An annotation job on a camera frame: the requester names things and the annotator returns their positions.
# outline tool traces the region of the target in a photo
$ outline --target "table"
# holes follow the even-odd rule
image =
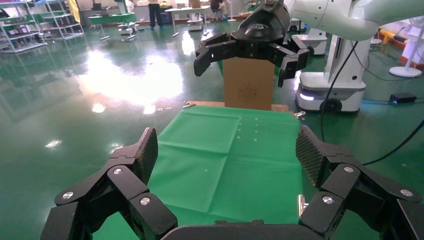
[[[166,13],[171,13],[172,15],[172,25],[173,25],[173,32],[174,35],[172,35],[173,37],[177,36],[179,33],[177,32],[177,30],[175,29],[175,15],[179,15],[179,14],[203,14],[203,16],[206,18],[206,11],[210,8],[211,6],[201,6],[201,8],[191,8],[191,7],[183,7],[183,8],[171,8],[168,10],[165,10]],[[204,21],[204,28],[206,29],[207,25],[206,25],[206,21]]]
[[[105,31],[103,30],[103,24],[116,24],[122,23],[123,25],[130,23],[135,23],[137,21],[136,14],[134,12],[124,13],[124,14],[112,14],[110,16],[90,16],[88,17],[92,25],[99,25],[103,37],[100,40],[107,40],[111,36],[106,36]]]

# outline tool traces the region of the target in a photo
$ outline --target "white desk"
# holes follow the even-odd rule
[[[165,10],[166,13],[171,13],[172,15],[172,25],[173,25],[173,32],[174,35],[173,37],[178,35],[177,30],[175,29],[175,15],[179,15],[179,14],[203,14],[205,21],[204,21],[204,28],[206,29],[206,11],[210,8],[211,6],[201,6],[201,8],[191,8],[191,7],[183,7],[183,8],[171,8],[168,10]]]

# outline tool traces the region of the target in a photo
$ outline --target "green cloth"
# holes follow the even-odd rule
[[[116,24],[116,23],[135,23],[137,21],[136,14],[134,12],[125,14],[113,14],[112,16],[90,16],[90,22],[92,25],[100,24]]]
[[[179,226],[255,219],[295,224],[303,192],[295,154],[299,129],[285,112],[183,109],[158,137],[148,186]]]

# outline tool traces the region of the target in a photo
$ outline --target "white fan stand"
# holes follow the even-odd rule
[[[235,22],[237,20],[233,19],[233,3],[231,1],[227,1],[227,2],[229,2],[229,11],[231,14],[231,19],[228,19],[228,22]]]
[[[411,63],[414,59],[415,53],[417,52],[418,46],[421,44],[423,40],[423,34],[424,34],[424,27],[421,26],[421,31],[419,31],[418,38],[415,42],[415,45],[413,46],[412,52],[408,58],[408,62],[406,63],[406,66],[395,66],[390,68],[389,72],[393,75],[404,77],[404,78],[416,78],[421,76],[423,72],[419,69],[412,68]]]

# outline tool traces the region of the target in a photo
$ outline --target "green floor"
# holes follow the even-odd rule
[[[237,22],[213,25],[230,32]],[[0,55],[0,239],[38,239],[54,197],[96,172],[111,152],[136,142],[146,127],[160,133],[185,100],[223,101],[223,79],[216,63],[201,77],[193,71],[200,32],[172,38],[173,28],[146,30],[122,42],[115,28],[108,42],[97,32],[56,41],[18,55]],[[369,69],[380,77],[398,65],[401,51],[373,47]],[[306,71],[321,71],[325,57],[309,60]],[[382,81],[365,73],[365,97],[386,100],[392,93],[424,97],[424,77]],[[294,104],[294,81],[275,88],[273,102]],[[326,139],[348,147],[362,162],[399,144],[422,120],[424,104],[391,106],[364,102],[357,114],[327,115]],[[318,113],[304,123],[319,135]],[[424,133],[398,153],[369,166],[424,194]],[[114,215],[95,239],[135,239]],[[377,239],[355,214],[345,214],[333,239]]]

